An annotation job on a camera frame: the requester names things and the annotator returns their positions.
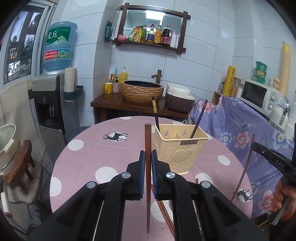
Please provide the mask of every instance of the hand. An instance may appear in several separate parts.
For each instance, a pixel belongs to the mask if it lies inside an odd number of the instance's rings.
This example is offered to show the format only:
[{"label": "hand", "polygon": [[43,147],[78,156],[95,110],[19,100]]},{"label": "hand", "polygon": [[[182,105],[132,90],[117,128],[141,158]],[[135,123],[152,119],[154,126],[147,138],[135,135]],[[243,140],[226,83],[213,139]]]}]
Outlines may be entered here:
[{"label": "hand", "polygon": [[274,212],[281,208],[281,202],[284,199],[284,195],[289,196],[291,201],[283,216],[294,212],[296,209],[296,188],[288,185],[283,186],[282,181],[279,180],[274,192],[273,200],[271,202],[271,209]]}]

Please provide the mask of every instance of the sink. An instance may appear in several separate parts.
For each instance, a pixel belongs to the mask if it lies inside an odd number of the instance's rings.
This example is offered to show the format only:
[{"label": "sink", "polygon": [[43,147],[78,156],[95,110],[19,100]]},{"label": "sink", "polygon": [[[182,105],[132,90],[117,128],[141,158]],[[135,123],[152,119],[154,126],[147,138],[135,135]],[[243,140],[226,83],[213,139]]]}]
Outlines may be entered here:
[{"label": "sink", "polygon": [[124,99],[135,103],[151,103],[152,96],[158,101],[164,87],[156,83],[139,80],[126,80],[120,84],[120,92]]}]

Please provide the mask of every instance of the flower print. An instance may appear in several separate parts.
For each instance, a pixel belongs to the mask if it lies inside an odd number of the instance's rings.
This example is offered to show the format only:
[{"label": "flower print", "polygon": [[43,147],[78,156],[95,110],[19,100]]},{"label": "flower print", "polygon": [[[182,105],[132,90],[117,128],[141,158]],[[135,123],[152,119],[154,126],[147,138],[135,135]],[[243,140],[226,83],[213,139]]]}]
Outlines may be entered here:
[{"label": "flower print", "polygon": [[218,104],[217,104],[217,107],[218,107],[218,108],[221,108],[221,106],[222,106],[222,97],[223,97],[223,96],[221,96],[221,97],[219,98],[219,102],[218,102]]},{"label": "flower print", "polygon": [[240,103],[242,103],[242,101],[240,101],[240,100],[237,99],[237,98],[231,97],[230,99],[232,100],[232,105],[233,105],[233,106],[235,106],[236,104],[240,104]]},{"label": "flower print", "polygon": [[[200,101],[198,104],[200,105],[200,112],[201,112],[202,111],[202,107],[205,104],[205,102],[204,101]],[[211,112],[211,108],[213,108],[213,107],[214,107],[214,105],[212,103],[208,102],[207,105],[205,106],[204,113],[205,112],[210,113]]]},{"label": "flower print", "polygon": [[253,191],[253,195],[255,195],[259,191],[259,186],[261,185],[261,182],[251,182],[250,184]]},{"label": "flower print", "polygon": [[245,131],[244,133],[237,134],[237,142],[235,143],[235,148],[245,149],[246,144],[250,141],[250,137],[248,137],[249,132]]},{"label": "flower print", "polygon": [[272,134],[272,139],[274,139],[273,146],[275,150],[279,149],[280,147],[286,149],[289,146],[288,139],[285,138],[285,136],[279,131],[274,131]]},{"label": "flower print", "polygon": [[261,214],[267,213],[271,210],[272,199],[272,192],[270,190],[266,191],[263,195],[263,201],[258,203],[259,209],[262,210]]},{"label": "flower print", "polygon": [[228,133],[228,132],[222,133],[221,140],[224,145],[227,145],[228,143],[230,143],[232,141],[231,132],[230,133]]}]

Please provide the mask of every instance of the bronze faucet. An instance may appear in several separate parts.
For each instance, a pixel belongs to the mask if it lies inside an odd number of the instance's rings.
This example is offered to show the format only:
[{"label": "bronze faucet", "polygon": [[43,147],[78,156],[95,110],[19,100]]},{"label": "bronze faucet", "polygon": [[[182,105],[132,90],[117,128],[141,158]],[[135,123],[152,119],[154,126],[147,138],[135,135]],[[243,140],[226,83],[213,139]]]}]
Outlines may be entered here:
[{"label": "bronze faucet", "polygon": [[162,70],[159,69],[159,70],[157,70],[157,74],[151,76],[151,78],[156,78],[157,84],[160,84],[160,78],[162,77],[161,72],[162,72]]}]

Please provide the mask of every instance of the polka dot tablecloth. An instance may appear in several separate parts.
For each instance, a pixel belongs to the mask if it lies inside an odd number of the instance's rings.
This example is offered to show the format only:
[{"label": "polka dot tablecloth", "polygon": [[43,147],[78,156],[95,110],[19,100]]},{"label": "polka dot tablecloth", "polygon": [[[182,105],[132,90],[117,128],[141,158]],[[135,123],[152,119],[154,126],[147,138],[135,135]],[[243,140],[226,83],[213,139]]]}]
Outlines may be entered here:
[{"label": "polka dot tablecloth", "polygon": [[[161,124],[181,124],[160,118]],[[118,173],[126,171],[127,165],[139,160],[144,150],[144,124],[152,124],[152,141],[155,133],[154,117],[121,117],[101,122],[80,133],[62,151],[56,160],[50,183],[52,211],[57,210],[75,192],[89,181],[104,183]],[[220,141],[209,135],[200,154],[183,175],[186,180],[207,180],[214,184],[227,198],[231,198],[239,182],[243,167],[234,154]],[[247,175],[241,184],[246,195],[240,195],[233,203],[248,217],[252,214],[252,189]],[[173,219],[169,202],[164,205]],[[173,241],[157,202],[151,195],[150,233],[146,231],[146,190],[140,201],[126,201],[122,241],[153,240]]]}]

